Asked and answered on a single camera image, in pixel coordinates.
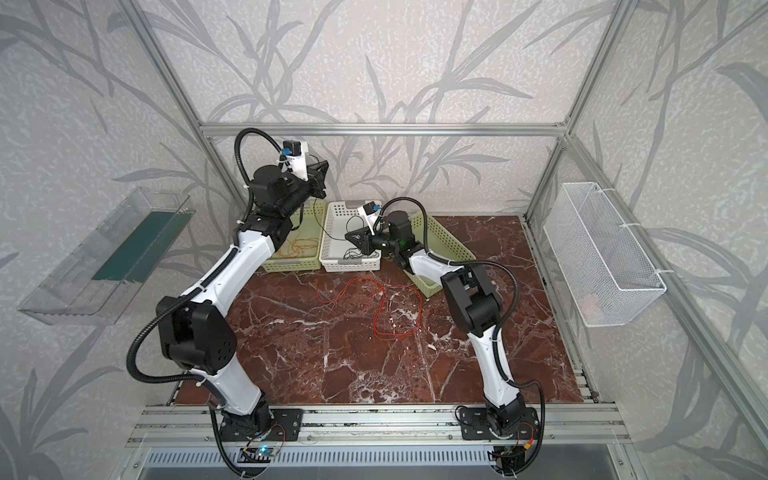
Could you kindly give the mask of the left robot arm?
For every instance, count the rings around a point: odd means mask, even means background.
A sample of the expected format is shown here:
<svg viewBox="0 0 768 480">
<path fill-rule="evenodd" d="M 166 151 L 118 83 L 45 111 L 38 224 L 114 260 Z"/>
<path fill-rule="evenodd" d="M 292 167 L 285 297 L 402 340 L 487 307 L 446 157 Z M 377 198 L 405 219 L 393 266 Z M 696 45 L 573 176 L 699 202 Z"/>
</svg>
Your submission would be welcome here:
<svg viewBox="0 0 768 480">
<path fill-rule="evenodd" d="M 291 216 L 311 197 L 323 199 L 328 162 L 307 167 L 304 178 L 276 165 L 258 168 L 249 181 L 250 211 L 237 240 L 206 275 L 179 297 L 164 297 L 157 313 L 161 351 L 207 388 L 226 414 L 260 430 L 267 401 L 236 357 L 237 337 L 226 320 L 237 295 L 286 241 Z"/>
</svg>

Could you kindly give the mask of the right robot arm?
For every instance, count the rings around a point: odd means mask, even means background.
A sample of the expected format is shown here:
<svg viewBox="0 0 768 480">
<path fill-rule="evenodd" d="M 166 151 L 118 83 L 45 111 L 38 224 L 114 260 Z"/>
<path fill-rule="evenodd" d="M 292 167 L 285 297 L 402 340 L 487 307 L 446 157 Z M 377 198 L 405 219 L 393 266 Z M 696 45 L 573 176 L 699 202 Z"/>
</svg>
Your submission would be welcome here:
<svg viewBox="0 0 768 480">
<path fill-rule="evenodd" d="M 358 208 L 364 225 L 345 234 L 345 239 L 369 255 L 389 254 L 407 273 L 442 285 L 454 324 L 468 335 L 483 379 L 486 418 L 494 435 L 504 438 L 522 419 L 525 401 L 515 384 L 501 340 L 502 300 L 484 264 L 439 259 L 419 242 L 409 216 L 396 210 L 388 215 L 368 202 Z"/>
</svg>

